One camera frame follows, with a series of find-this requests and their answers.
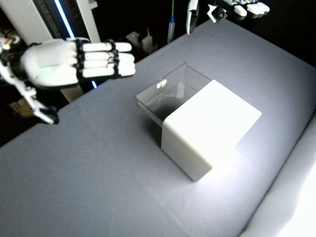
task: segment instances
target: dark background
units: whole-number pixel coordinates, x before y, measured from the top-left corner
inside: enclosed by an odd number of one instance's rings
[[[185,34],[188,2],[175,0],[175,38]],[[228,19],[316,67],[316,3],[312,0],[263,2],[271,8],[267,16],[243,21],[230,16]],[[159,48],[165,46],[171,3],[172,0],[98,0],[93,15],[101,40],[124,40],[133,31],[146,35],[148,28]],[[200,6],[198,25],[209,20],[206,2],[201,0]],[[3,12],[0,12],[0,22],[2,28],[10,27]],[[61,108],[67,104],[59,91],[38,91],[38,98],[48,105]],[[0,146],[37,122],[36,119],[19,118],[12,114],[8,104],[20,98],[15,88],[0,83]]]

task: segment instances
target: gray tablecloth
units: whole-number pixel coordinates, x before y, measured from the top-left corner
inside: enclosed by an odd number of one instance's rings
[[[134,96],[177,66],[263,114],[227,167],[193,183]],[[316,107],[316,69],[228,22],[205,23],[0,149],[2,237],[235,237]]]

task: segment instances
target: led light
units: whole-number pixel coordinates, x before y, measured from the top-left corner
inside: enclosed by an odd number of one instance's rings
[[[94,89],[97,88],[97,84],[95,83],[95,81],[92,81],[92,85],[93,85]]]
[[[68,31],[68,33],[69,33],[69,36],[70,36],[71,38],[74,38],[74,37],[75,37],[75,36],[74,36],[74,33],[73,33],[73,31],[72,31],[72,29],[71,29],[69,23],[68,23],[68,20],[67,20],[67,17],[66,17],[66,15],[65,15],[65,13],[64,13],[63,7],[61,6],[59,0],[54,0],[54,1],[55,1],[55,4],[56,4],[57,8],[58,8],[58,11],[59,11],[59,14],[60,14],[61,18],[63,18],[64,24],[65,24],[65,26],[66,26],[66,28],[67,28],[67,31]]]

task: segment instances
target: table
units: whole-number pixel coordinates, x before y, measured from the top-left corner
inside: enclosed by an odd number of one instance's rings
[[[134,96],[189,66],[263,114],[232,162],[192,182]],[[238,236],[316,108],[316,69],[229,21],[209,22],[0,149],[0,236]]]

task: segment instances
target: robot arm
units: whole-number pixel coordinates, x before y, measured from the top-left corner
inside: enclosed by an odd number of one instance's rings
[[[36,99],[36,89],[60,89],[92,80],[115,79],[135,74],[131,45],[89,43],[87,39],[53,39],[29,47],[22,55],[10,50],[18,37],[0,39],[0,75],[15,86],[26,99],[34,115],[46,123],[58,123],[57,111]]]
[[[270,12],[270,8],[261,0],[190,0],[187,11],[187,34],[191,34],[198,20],[200,1],[209,7],[207,15],[213,23],[232,14],[236,19],[243,20],[246,16],[258,18]]]

